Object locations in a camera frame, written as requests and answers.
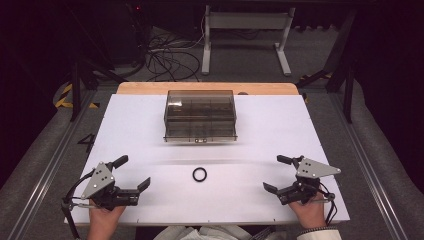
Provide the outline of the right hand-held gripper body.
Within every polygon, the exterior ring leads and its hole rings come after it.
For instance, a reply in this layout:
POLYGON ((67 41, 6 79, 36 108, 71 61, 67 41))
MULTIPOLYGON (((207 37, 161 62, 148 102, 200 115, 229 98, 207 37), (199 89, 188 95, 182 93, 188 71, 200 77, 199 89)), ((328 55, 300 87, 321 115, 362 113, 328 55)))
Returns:
POLYGON ((279 200, 282 205, 292 202, 306 204, 318 192, 324 196, 323 202, 331 202, 335 199, 334 193, 320 189, 320 178, 340 174, 340 168, 304 157, 300 165, 295 167, 295 170, 296 181, 291 186, 279 190, 279 200))

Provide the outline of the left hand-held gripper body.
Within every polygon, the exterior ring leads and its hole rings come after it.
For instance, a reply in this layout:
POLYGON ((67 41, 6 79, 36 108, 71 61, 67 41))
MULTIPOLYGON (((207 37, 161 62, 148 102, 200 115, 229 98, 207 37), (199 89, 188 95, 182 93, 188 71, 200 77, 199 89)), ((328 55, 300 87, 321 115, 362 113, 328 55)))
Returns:
POLYGON ((91 174, 91 179, 81 194, 82 200, 92 200, 99 208, 113 210, 117 206, 137 206, 140 193, 137 189, 125 190, 115 185, 113 169, 100 162, 91 174))

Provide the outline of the clear brown drawer box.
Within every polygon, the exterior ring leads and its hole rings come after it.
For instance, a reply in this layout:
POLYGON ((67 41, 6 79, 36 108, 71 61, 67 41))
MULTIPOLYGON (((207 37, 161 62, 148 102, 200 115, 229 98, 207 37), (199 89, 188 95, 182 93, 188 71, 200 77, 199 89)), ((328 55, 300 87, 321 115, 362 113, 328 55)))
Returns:
POLYGON ((169 90, 164 112, 166 142, 236 141, 232 90, 169 90))

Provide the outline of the person's right hand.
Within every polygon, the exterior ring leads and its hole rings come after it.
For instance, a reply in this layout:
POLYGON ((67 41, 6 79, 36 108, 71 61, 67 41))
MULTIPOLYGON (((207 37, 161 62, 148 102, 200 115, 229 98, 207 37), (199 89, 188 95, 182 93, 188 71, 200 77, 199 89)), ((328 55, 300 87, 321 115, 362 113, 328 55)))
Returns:
POLYGON ((306 204, 292 202, 289 207, 294 211, 300 225, 304 229, 313 229, 326 227, 324 216, 324 203, 322 202, 323 195, 317 194, 306 204))

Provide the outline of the person's left hand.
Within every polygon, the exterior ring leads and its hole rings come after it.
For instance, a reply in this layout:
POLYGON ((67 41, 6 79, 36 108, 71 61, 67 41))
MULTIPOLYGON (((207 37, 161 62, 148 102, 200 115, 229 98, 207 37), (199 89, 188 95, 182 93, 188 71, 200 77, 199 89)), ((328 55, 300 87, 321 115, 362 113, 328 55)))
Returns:
POLYGON ((118 206, 113 210, 91 208, 89 210, 90 229, 94 232, 114 232, 125 209, 125 206, 118 206))

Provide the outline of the white table board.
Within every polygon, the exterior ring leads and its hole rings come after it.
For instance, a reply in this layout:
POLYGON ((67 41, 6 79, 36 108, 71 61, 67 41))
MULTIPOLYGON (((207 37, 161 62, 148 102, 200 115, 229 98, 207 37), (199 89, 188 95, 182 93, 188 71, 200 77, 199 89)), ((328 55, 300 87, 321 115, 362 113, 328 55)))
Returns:
POLYGON ((117 186, 151 184, 125 225, 278 225, 296 222, 293 211, 263 183, 285 188, 293 166, 278 155, 326 162, 304 100, 299 95, 239 95, 236 141, 208 144, 164 140, 163 95, 111 97, 85 168, 129 160, 114 170, 117 186))

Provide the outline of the person's light clothing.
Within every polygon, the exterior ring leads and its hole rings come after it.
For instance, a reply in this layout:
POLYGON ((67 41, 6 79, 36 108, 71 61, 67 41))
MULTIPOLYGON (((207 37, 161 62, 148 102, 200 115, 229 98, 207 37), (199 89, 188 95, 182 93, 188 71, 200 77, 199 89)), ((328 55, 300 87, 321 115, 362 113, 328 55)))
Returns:
POLYGON ((250 234, 236 225, 202 226, 199 229, 186 226, 169 226, 153 240, 288 240, 285 231, 270 227, 250 234))

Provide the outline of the wooden table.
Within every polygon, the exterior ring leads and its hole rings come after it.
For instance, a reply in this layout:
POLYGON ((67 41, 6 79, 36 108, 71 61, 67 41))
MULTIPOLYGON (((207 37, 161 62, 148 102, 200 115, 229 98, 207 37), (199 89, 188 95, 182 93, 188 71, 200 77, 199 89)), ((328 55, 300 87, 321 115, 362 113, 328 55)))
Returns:
POLYGON ((225 83, 225 82, 124 82, 118 94, 166 95, 169 90, 232 90, 248 95, 298 95, 292 83, 225 83))

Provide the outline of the yellow black hazard tape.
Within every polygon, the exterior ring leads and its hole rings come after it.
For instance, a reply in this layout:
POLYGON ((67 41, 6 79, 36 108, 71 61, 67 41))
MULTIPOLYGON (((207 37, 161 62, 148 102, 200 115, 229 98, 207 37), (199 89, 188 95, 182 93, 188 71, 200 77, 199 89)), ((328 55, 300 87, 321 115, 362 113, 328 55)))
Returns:
MULTIPOLYGON (((72 102, 67 102, 66 98, 68 96, 68 94, 71 92, 72 90, 72 83, 68 83, 66 85, 66 87, 63 89, 59 100, 56 102, 55 107, 56 108, 60 108, 60 107, 64 107, 64 108, 73 108, 73 103, 72 102)), ((97 109, 100 107, 100 103, 96 103, 96 102, 92 102, 89 105, 89 108, 92 109, 97 109)))

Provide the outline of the black metal stand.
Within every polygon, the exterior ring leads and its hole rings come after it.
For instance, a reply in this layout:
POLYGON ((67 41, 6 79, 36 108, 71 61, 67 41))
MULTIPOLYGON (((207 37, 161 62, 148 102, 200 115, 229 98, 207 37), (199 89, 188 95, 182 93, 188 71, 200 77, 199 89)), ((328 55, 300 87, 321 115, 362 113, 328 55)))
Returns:
POLYGON ((82 108, 81 85, 88 90, 97 89, 98 77, 95 71, 118 84, 125 82, 125 79, 113 73, 114 66, 91 6, 83 0, 61 0, 60 9, 63 11, 64 42, 71 62, 71 120, 74 121, 82 108))
POLYGON ((331 77, 325 86, 328 93, 335 93, 342 85, 345 86, 343 115, 348 123, 352 122, 351 105, 355 73, 355 61, 348 51, 348 41, 356 13, 355 9, 348 12, 323 69, 311 76, 303 76, 296 83, 296 87, 300 89, 330 74, 331 77))

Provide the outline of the aluminium floor rail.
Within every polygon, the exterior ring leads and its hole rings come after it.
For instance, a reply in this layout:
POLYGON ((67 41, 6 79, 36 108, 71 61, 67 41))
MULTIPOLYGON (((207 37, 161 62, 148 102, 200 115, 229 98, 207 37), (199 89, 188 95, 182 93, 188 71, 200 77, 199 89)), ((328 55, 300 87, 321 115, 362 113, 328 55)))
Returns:
POLYGON ((82 110, 74 120, 71 120, 71 110, 60 110, 42 130, 7 180, 0 193, 10 201, 6 207, 9 217, 4 220, 11 227, 4 240, 23 239, 95 94, 95 90, 87 90, 82 94, 82 110))
POLYGON ((371 165, 368 155, 360 142, 354 126, 347 121, 344 115, 343 104, 341 100, 334 93, 329 94, 329 99, 343 125, 344 130, 347 132, 349 141, 352 144, 356 154, 356 160, 392 239, 409 240, 397 214, 393 209, 393 206, 380 179, 378 178, 374 168, 371 165))

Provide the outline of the white metal stand frame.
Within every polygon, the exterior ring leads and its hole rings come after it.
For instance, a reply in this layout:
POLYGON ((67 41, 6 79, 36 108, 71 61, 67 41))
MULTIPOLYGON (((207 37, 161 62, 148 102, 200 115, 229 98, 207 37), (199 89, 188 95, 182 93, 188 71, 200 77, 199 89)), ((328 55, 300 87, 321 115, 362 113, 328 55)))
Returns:
POLYGON ((208 75, 211 61, 211 34, 212 29, 254 29, 254 30, 282 30, 279 42, 274 48, 285 76, 291 75, 291 69, 285 55, 285 44, 290 27, 295 16, 295 8, 289 8, 279 13, 242 13, 242 12, 214 12, 211 7, 205 7, 202 31, 204 39, 201 73, 208 75))

